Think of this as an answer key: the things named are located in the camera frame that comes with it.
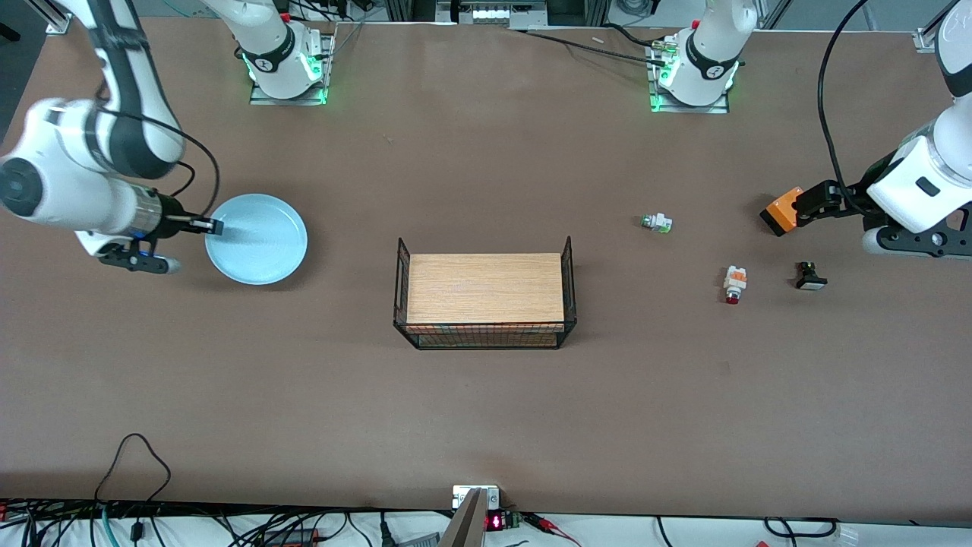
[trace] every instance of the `black cable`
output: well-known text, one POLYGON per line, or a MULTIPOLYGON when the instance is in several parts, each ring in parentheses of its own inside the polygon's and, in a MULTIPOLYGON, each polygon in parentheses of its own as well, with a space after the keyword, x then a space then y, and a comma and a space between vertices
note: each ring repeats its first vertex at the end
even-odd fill
POLYGON ((149 522, 152 523, 152 530, 156 533, 156 539, 158 540, 158 544, 161 547, 166 547, 165 546, 165 540, 162 539, 162 534, 158 532, 158 526, 156 526, 156 516, 155 515, 150 515, 149 516, 149 522))
POLYGON ((669 541, 668 535, 665 533, 665 525, 662 524, 662 518, 655 517, 655 520, 658 521, 658 531, 662 532, 662 539, 665 540, 665 545, 667 547, 673 547, 672 542, 669 541))
POLYGON ((806 537, 808 539, 821 539, 822 537, 830 537, 831 535, 837 533, 837 521, 836 520, 833 520, 833 519, 822 519, 822 520, 819 520, 819 521, 809 521, 809 522, 827 523, 827 524, 830 525, 830 529, 828 529, 827 531, 821 531, 821 532, 802 532, 802 531, 795 532, 795 531, 793 531, 793 528, 789 525, 789 523, 786 521, 786 519, 784 519, 783 517, 765 517, 763 519, 763 528, 765 528, 766 531, 768 531, 769 533, 771 533, 772 535, 774 535, 776 537, 781 537, 783 539, 789 539, 790 540, 790 543, 793 545, 793 547, 798 547, 797 544, 796 544, 796 539, 798 537, 806 537), (782 524, 783 525, 783 529, 785 529, 786 532, 781 532, 781 531, 777 531, 777 530, 773 529, 773 527, 770 526, 770 522, 771 521, 776 521, 776 522, 782 524))
POLYGON ((328 18, 328 20, 333 20, 332 18, 330 18, 330 16, 337 16, 340 17, 342 20, 354 21, 354 19, 348 17, 347 14, 342 15, 340 12, 335 13, 335 12, 329 12, 327 10, 322 10, 321 8, 315 8, 314 6, 309 5, 310 2, 308 2, 307 4, 303 4, 302 2, 298 2, 297 0, 288 0, 288 1, 291 4, 294 4, 295 6, 299 6, 301 9, 306 9, 321 14, 322 16, 328 18))
POLYGON ((327 536, 325 536, 325 537, 323 537, 323 538, 321 539, 321 541, 327 541, 327 540, 329 540, 329 539, 334 539, 334 538, 336 538, 336 537, 337 537, 337 535, 338 535, 339 533, 341 533, 341 531, 342 531, 342 530, 344 530, 344 527, 346 527, 346 526, 348 526, 348 520, 349 520, 349 519, 350 519, 350 517, 348 516, 348 514, 347 514, 347 513, 345 513, 345 514, 344 514, 344 522, 343 522, 343 523, 341 523, 341 527, 340 527, 339 529, 337 529, 337 531, 336 531, 335 533, 333 533, 333 534, 331 534, 331 535, 327 535, 327 536))
POLYGON ((571 46, 574 48, 581 48, 582 50, 587 50, 588 52, 594 52, 596 54, 608 55, 612 57, 625 58, 629 60, 636 60, 637 62, 646 62, 648 64, 653 64, 655 66, 665 66, 665 62, 660 59, 651 59, 647 57, 639 57, 636 55, 620 54, 618 52, 612 52, 609 50, 602 50, 600 48, 592 48, 584 44, 578 44, 577 42, 571 42, 570 40, 564 40, 563 38, 556 38, 554 36, 548 36, 546 34, 534 34, 532 32, 527 32, 526 30, 517 30, 517 32, 522 32, 527 36, 536 36, 537 38, 542 38, 544 40, 550 40, 551 42, 557 42, 558 44, 564 44, 565 46, 571 46))
POLYGON ((60 545, 60 538, 64 535, 64 532, 66 532, 69 528, 71 528, 71 526, 74 525, 74 522, 77 521, 78 517, 80 516, 81 516, 81 512, 79 511, 73 517, 71 517, 71 520, 67 522, 67 526, 65 526, 63 529, 60 529, 57 532, 57 536, 54 537, 54 541, 53 543, 51 543, 51 547, 57 547, 58 545, 60 545))
POLYGON ((652 42, 657 42, 659 40, 664 40, 665 39, 665 37, 662 36, 660 38, 655 38, 654 40, 647 40, 647 41, 641 40, 639 38, 636 38, 632 33, 628 32, 628 29, 627 28, 621 26, 620 24, 615 24, 613 22, 606 22, 605 24, 603 24, 601 26, 604 27, 604 28, 613 28, 614 30, 620 32, 628 40, 630 40, 630 41, 638 44, 639 46, 644 46, 646 48, 650 48, 652 42))
POLYGON ((858 213, 870 218, 883 218, 883 215, 866 211, 856 201, 851 199, 851 191, 848 190, 847 184, 844 183, 844 174, 841 172, 841 166, 837 162, 837 150, 834 148, 834 139, 830 136, 830 127, 827 125, 827 115, 823 111, 823 76, 827 72, 827 63, 830 62, 830 54, 834 50, 834 45, 837 44, 837 38, 841 35, 844 27, 847 26, 848 22, 857 13, 857 10, 861 9, 864 4, 867 4, 868 0, 859 0, 854 4, 853 8, 844 19, 841 20, 840 24, 837 25, 837 29, 834 30, 834 34, 830 37, 830 42, 827 44, 827 49, 823 53, 823 60, 820 62, 820 73, 816 78, 816 112, 820 117, 820 128, 823 129, 823 139, 827 142, 827 153, 830 155, 830 162, 834 167, 834 176, 837 179, 837 186, 841 191, 841 196, 844 198, 850 207, 857 211, 858 213))
POLYGON ((182 194, 183 191, 185 191, 190 186, 190 184, 192 184, 192 181, 195 180, 195 168, 193 168, 192 165, 189 165, 186 162, 176 162, 176 165, 181 165, 189 170, 189 180, 187 180, 186 184, 182 185, 182 187, 180 187, 179 190, 176 190, 172 194, 169 194, 169 196, 172 196, 173 198, 182 194))
POLYGON ((395 542, 392 530, 388 528, 388 521, 385 520, 384 511, 380 513, 380 524, 378 527, 381 529, 381 547, 396 547, 398 544, 395 542))
POLYGON ((215 178, 213 180, 213 195, 210 197, 209 202, 206 204, 206 207, 202 209, 201 213, 199 213, 199 216, 204 217, 207 214, 209 214, 209 211, 213 208, 213 204, 216 203, 216 197, 220 194, 220 164, 216 161, 216 157, 213 156, 213 153, 210 152, 208 148, 206 148, 206 145, 202 144, 201 142, 199 142, 198 139, 186 133, 185 131, 179 128, 174 128, 169 124, 167 124, 166 122, 156 120, 155 118, 142 116, 140 114, 127 114, 125 112, 108 110, 107 108, 103 108, 103 107, 98 107, 98 112, 111 114, 112 116, 117 116, 119 118, 128 118, 129 120, 135 120, 137 122, 148 122, 150 124, 159 126, 160 128, 168 129, 178 134, 179 136, 185 138, 186 140, 194 144, 199 150, 201 150, 202 153, 205 154, 207 158, 209 158, 210 163, 213 164, 213 172, 215 174, 215 178))
MULTIPOLYGON (((226 514, 223 513, 222 509, 220 509, 220 516, 223 517, 223 521, 224 521, 223 528, 225 528, 226 531, 229 532, 229 535, 233 537, 233 545, 237 545, 241 538, 236 533, 236 530, 233 529, 233 524, 229 521, 229 518, 226 516, 226 514)), ((213 517, 213 520, 215 520, 217 523, 220 521, 219 517, 213 517)))
POLYGON ((365 533, 355 526, 355 521, 351 518, 351 514, 350 513, 345 513, 345 514, 348 516, 348 524, 351 525, 351 528, 355 529, 357 533, 361 534, 362 537, 364 538, 364 541, 367 541, 367 547, 374 547, 374 545, 371 545, 371 540, 368 539, 365 533))
POLYGON ((105 482, 108 481, 108 478, 111 477, 112 473, 115 472, 115 466, 118 465, 119 463, 119 457, 122 455, 122 449, 124 448, 124 444, 128 441, 128 439, 132 437, 137 437, 139 440, 141 440, 145 444, 145 448, 149 449, 149 454, 151 454, 152 457, 156 459, 158 464, 161 465, 163 469, 165 469, 165 481, 163 481, 162 485, 158 487, 155 492, 152 492, 152 495, 147 497, 145 500, 152 501, 152 499, 156 497, 159 492, 162 492, 162 490, 164 490, 165 487, 169 485, 169 481, 172 480, 172 469, 169 468, 169 465, 165 463, 164 459, 162 459, 161 457, 158 456, 158 454, 156 454, 156 449, 152 448, 152 443, 149 442, 149 439, 146 439, 145 435, 141 433, 128 433, 127 435, 121 438, 119 447, 115 450, 115 459, 112 460, 111 466, 108 467, 108 472, 105 473, 105 476, 101 478, 101 481, 98 483, 98 486, 95 487, 94 489, 95 503, 103 503, 100 496, 101 487, 105 485, 105 482))

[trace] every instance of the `metal mounting plate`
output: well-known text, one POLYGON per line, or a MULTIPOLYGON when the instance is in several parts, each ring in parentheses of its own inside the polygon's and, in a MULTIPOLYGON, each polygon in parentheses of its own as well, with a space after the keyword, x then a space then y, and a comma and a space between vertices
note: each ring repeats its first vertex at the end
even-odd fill
POLYGON ((920 54, 933 54, 935 53, 935 32, 925 32, 925 29, 919 28, 915 32, 912 32, 912 41, 915 42, 915 51, 920 54))
POLYGON ((64 14, 64 24, 62 27, 58 28, 53 24, 49 24, 44 33, 48 36, 60 36, 62 34, 67 34, 68 28, 71 26, 71 19, 74 18, 74 14, 64 14))
POLYGON ((489 500, 488 509, 490 511, 500 508, 500 487, 496 485, 462 485, 452 487, 452 508, 459 509, 463 500, 466 499, 466 494, 472 489, 483 489, 486 491, 487 499, 489 500))
POLYGON ((253 83, 250 90, 250 104, 263 105, 283 105, 283 106, 318 106, 328 103, 328 89, 330 88, 330 69, 334 61, 334 36, 332 34, 321 34, 320 49, 312 48, 312 55, 324 55, 321 59, 319 69, 323 76, 321 80, 307 88, 307 91, 293 98, 274 98, 264 93, 257 83, 253 83))
MULTIPOLYGON (((650 59, 665 60, 658 52, 651 48, 644 48, 644 55, 650 59)), ((652 112, 681 112, 691 114, 728 114, 729 113, 729 94, 724 91, 722 96, 708 106, 691 106, 676 99, 668 90, 658 85, 658 79, 663 67, 645 63, 648 69, 648 95, 651 100, 652 112)))

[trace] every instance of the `connector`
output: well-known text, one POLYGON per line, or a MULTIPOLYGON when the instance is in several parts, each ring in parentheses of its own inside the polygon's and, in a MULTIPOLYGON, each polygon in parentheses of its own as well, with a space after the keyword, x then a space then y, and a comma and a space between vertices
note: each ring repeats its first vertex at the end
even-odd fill
POLYGON ((671 52, 675 53, 678 51, 678 43, 676 42, 666 42, 664 40, 655 40, 651 43, 651 49, 656 52, 671 52))
POLYGON ((552 534, 553 529, 556 528, 553 523, 544 519, 537 513, 520 513, 520 516, 523 517, 523 522, 534 527, 535 529, 542 531, 543 533, 552 534))
POLYGON ((138 541, 139 539, 142 539, 142 534, 144 533, 145 525, 136 521, 135 524, 131 525, 131 531, 128 533, 128 539, 132 542, 138 541))
POLYGON ((397 547, 395 539, 392 537, 392 531, 388 529, 388 523, 385 522, 385 518, 381 519, 381 547, 397 547))

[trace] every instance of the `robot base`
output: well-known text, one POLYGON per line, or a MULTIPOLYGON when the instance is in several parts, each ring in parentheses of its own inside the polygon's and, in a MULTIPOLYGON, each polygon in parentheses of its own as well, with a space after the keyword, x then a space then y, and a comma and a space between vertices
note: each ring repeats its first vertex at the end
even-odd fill
MULTIPOLYGON (((650 59, 661 59, 664 61, 670 61, 670 58, 666 58, 666 55, 671 56, 667 52, 657 52, 651 48, 644 48, 644 55, 650 59)), ((653 64, 648 64, 648 94, 651 99, 651 111, 652 112, 689 112, 694 114, 728 114, 729 113, 729 93, 728 88, 732 87, 731 81, 730 85, 727 87, 727 91, 722 93, 722 96, 713 104, 707 106, 691 106, 685 104, 678 99, 676 99, 668 90, 662 88, 658 85, 658 81, 667 77, 664 74, 668 68, 655 66, 653 64)))
POLYGON ((289 106, 318 106, 328 103, 328 88, 330 87, 330 69, 334 60, 334 36, 321 34, 320 55, 324 58, 308 63, 309 69, 320 71, 321 80, 307 89, 307 91, 292 98, 274 98, 263 92, 256 82, 250 90, 250 104, 254 105, 289 105, 289 106))

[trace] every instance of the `small electronic component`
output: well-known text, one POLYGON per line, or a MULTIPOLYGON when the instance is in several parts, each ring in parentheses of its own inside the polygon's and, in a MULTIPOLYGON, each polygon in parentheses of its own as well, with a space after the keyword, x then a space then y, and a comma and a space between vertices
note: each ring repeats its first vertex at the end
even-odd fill
POLYGON ((642 226, 648 228, 652 232, 667 234, 672 230, 672 219, 666 217, 663 213, 644 215, 644 217, 642 217, 642 226))
POLYGON ((800 269, 800 278, 796 281, 796 288, 818 291, 827 286, 827 279, 816 274, 816 265, 813 262, 801 262, 797 267, 800 269))
POLYGON ((519 513, 513 513, 512 511, 506 511, 500 509, 499 511, 490 511, 486 515, 485 529, 486 531, 502 531, 511 528, 520 528, 520 522, 523 518, 519 513))
POLYGON ((743 296, 743 289, 746 288, 746 269, 735 266, 727 268, 722 287, 726 290, 726 304, 738 304, 739 297, 743 296))

